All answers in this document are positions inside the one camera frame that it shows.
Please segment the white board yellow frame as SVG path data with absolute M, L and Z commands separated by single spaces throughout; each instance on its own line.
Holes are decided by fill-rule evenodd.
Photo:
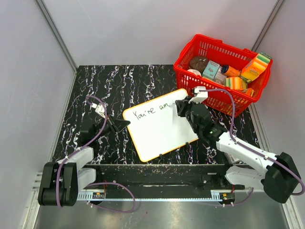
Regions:
M 136 152 L 142 162 L 176 150 L 198 140 L 186 118 L 179 117 L 176 107 L 169 104 L 188 95 L 179 89 L 124 110 L 123 118 Z

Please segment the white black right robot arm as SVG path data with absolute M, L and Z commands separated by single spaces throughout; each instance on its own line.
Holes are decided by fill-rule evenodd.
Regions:
M 257 148 L 212 121 L 208 109 L 187 96 L 176 100 L 177 114 L 188 121 L 193 132 L 208 146 L 231 154 L 249 165 L 249 168 L 229 166 L 226 172 L 217 176 L 217 185 L 227 189 L 231 185 L 243 185 L 262 190 L 278 203 L 285 203 L 295 188 L 300 185 L 299 195 L 304 194 L 305 185 L 290 155 L 280 155 Z

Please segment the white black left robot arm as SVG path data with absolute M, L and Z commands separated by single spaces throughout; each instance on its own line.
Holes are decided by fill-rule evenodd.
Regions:
M 93 168 L 84 166 L 93 160 L 98 138 L 107 133 L 119 133 L 131 122 L 111 115 L 88 129 L 80 131 L 79 147 L 71 155 L 44 165 L 38 203 L 41 206 L 73 206 L 78 193 L 87 185 L 96 189 L 102 186 L 103 177 Z

